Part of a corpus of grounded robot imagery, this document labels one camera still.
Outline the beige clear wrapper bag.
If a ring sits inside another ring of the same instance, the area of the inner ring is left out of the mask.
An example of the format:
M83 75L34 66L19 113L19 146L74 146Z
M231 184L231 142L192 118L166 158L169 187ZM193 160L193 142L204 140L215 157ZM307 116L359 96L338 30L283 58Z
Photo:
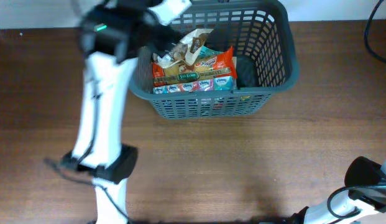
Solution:
M154 62L162 68L171 67L178 62L192 65L198 58L201 49L213 29L195 29L190 32L174 48L163 57L153 54Z

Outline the light teal tissue pack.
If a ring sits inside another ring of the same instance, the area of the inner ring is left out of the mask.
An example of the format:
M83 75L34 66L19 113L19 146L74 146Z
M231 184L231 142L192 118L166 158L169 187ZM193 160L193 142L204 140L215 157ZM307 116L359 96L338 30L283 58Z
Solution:
M223 52L212 50L212 49L209 49L205 46L202 46L197 59L213 57L213 56L219 55L219 54L223 54Z

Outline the San Remo spaghetti pack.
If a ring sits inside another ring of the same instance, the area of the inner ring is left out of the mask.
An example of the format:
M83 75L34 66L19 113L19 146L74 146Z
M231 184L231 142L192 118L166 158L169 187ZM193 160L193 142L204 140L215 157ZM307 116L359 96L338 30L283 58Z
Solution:
M196 59L193 65L185 62L162 68L156 63L152 63L154 87L172 85L178 83L189 83L198 80L208 80L212 78L232 76L237 78L236 64L233 56L234 47L228 48L223 54L213 57Z

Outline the blue pasta pack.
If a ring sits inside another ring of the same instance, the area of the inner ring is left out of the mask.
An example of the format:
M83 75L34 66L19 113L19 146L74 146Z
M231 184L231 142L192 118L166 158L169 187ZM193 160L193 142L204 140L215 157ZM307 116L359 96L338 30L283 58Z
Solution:
M153 88L156 95L178 92L196 92L196 91L220 91L236 90L236 79L232 76L212 78L209 80L198 80L190 83L178 83L172 85L158 86Z

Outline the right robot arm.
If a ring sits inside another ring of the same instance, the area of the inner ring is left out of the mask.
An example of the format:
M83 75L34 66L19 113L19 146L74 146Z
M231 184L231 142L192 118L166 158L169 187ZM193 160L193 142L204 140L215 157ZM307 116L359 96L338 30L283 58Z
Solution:
M386 161L378 164L360 156L349 166L344 187L335 190L321 204L293 214L286 222L344 224L379 213L386 213Z

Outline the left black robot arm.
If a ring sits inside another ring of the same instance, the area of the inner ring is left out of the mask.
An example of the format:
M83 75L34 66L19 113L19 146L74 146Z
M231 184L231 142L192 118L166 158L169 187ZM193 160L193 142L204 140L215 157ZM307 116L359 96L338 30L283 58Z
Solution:
M158 55L181 39L170 23L191 6L190 1L103 1L90 9L78 29L84 56L81 121L74 148L60 161L45 159L59 176L85 172L86 185L96 192L98 223L130 223L126 212L127 180L137 149L121 142L121 124L139 51Z

